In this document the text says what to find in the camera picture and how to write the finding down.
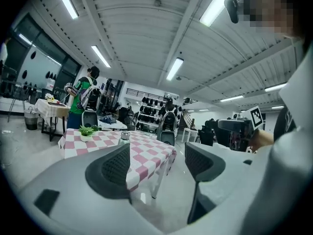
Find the fluorescent light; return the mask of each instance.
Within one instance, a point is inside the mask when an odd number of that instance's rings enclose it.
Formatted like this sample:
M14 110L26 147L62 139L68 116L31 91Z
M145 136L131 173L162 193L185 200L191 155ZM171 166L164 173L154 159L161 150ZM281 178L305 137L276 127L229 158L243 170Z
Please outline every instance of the fluorescent light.
M212 0L206 11L200 18L200 23L210 27L224 8L224 0Z
M282 108L284 108L283 105L282 106L274 106L274 107L272 107L272 109L282 109Z
M96 45L91 46L93 51L97 54L97 56L101 59L101 61L104 63L104 65L107 68L111 68L111 66L108 64L108 62L105 60L105 58L102 56L101 52L99 51L98 47Z
M244 97L243 95L230 97L230 98L222 99L221 102L227 102L227 101L231 101L231 100L235 100L235 99L239 99L239 98L243 98L243 97Z
M52 62L56 63L57 65L61 66L61 64L57 61L55 61L52 57L47 56L47 58L49 58Z
M31 45L31 44L32 44L32 43L31 43L31 41L29 41L27 38L25 38L25 37L24 37L24 35L19 34L19 37L20 37L21 39L23 39L23 40L24 40L24 42L26 42L27 44L29 44L29 45Z
M175 62L174 62L174 64L173 64L173 66L171 67L170 72L169 72L168 75L167 75L166 80L169 80L169 81L172 80L172 78L175 76L176 72L177 72L178 69L181 67L181 65L182 65L183 62L184 62L183 59L181 59L181 58L179 58L179 57L176 58L176 60L175 60Z
M72 5L72 3L70 2L70 0L62 0L62 2L64 3L67 11L69 12L70 16L72 17L72 19L76 19L78 18L78 15Z
M275 85L275 86L272 86L272 87L268 87L268 88L265 88L265 91L266 92L271 92L271 91L279 90L279 89L283 88L286 84L287 83Z

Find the ceiling beam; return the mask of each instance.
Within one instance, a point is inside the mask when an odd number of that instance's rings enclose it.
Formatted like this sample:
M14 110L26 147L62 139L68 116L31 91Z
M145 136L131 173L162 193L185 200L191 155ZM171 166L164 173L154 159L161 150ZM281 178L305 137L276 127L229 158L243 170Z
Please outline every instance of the ceiling beam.
M255 106L259 106L259 108L269 108L269 107L273 107L273 106L280 106L280 105L284 105L284 102L283 100L278 100L278 101L274 101L274 102L270 102L270 103L265 103L265 104L249 104L248 106L246 107L240 107L240 110L248 110L248 109L251 109Z
M165 64L164 64L164 67L162 69L162 73L160 75L160 78L158 80L158 83L157 83L157 86L160 86L160 83L162 82L162 80L164 79L164 76L165 74L167 73L168 71L168 68L169 68L169 65L174 57L174 54L180 44L180 41L181 39L183 38L183 35L184 33L186 32L187 28L188 28L188 25L189 25L189 22L192 20L191 16L192 14L194 13L195 9L197 8L198 6L198 3L200 2L201 0L190 0L189 1L189 4L188 4L188 7L186 8L185 10L185 13L180 21L180 25L179 25L179 28L176 32L176 36L172 42L172 45L171 45L171 48L170 48L170 51L167 55L167 58L166 58L166 61L165 61Z
M114 49L112 48L112 45L110 44L110 41L108 39L108 36L104 30L104 26L101 23L99 14L97 12L95 3L93 0L82 0L85 10L90 18L90 21L98 35L98 37L101 40L101 43L103 47L105 48L107 54L109 55L111 59L111 65L114 66L115 68L118 68L122 74L123 77L126 76L126 73L123 69L123 67L120 65L119 62L114 62L114 60L117 60L116 54L114 52Z
M261 53L255 55L254 57L250 58L249 60L245 61L244 63L232 68L231 70L211 79L210 81L204 83L202 86L196 87L195 89L189 91L189 94L198 92L199 90L210 87L211 85L222 81L230 76L233 76L245 69L251 68L263 61L271 59L280 53L286 51L287 49L292 48L292 42L289 38L283 39L278 44L273 45L272 47L262 51Z

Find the white tablecloth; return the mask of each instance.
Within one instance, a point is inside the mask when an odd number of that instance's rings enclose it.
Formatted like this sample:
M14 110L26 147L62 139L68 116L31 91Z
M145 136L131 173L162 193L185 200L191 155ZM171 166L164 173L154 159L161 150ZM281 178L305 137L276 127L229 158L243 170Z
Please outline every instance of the white tablecloth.
M112 130L112 129L114 129L114 130L127 129L127 126L118 120L116 121L116 123L113 123L113 124L104 123L104 122L101 122L100 120L98 120L98 126L101 126L102 128L106 128L106 129L110 129L110 130Z
M40 113L40 116L47 122L48 125L50 125L50 117L67 117L70 110L69 106L61 107L50 105L44 99L38 99L34 108L35 111Z

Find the shelf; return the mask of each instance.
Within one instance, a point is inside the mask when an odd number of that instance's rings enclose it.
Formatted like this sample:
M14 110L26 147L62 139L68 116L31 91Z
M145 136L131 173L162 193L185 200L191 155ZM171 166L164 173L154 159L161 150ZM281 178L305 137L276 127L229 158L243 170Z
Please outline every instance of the shelf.
M138 123L147 124L147 125L151 125L151 126L154 126L154 127L158 127L158 124L156 124L156 123L148 123L148 122L144 122L144 121L140 121L140 120L138 120L137 122Z
M143 107L148 107L148 108L151 108L151 109L156 109L156 110L161 110L161 109L159 109L159 108L156 108L156 107L153 107L153 106L148 106L148 105L142 105Z
M155 118L155 119L158 119L158 118L159 118L159 116L158 116L158 117L155 117L155 116L150 116L150 115L146 115L146 114L142 114L142 113L139 113L138 116L140 116L140 115L143 115L143 116L146 116L146 117Z

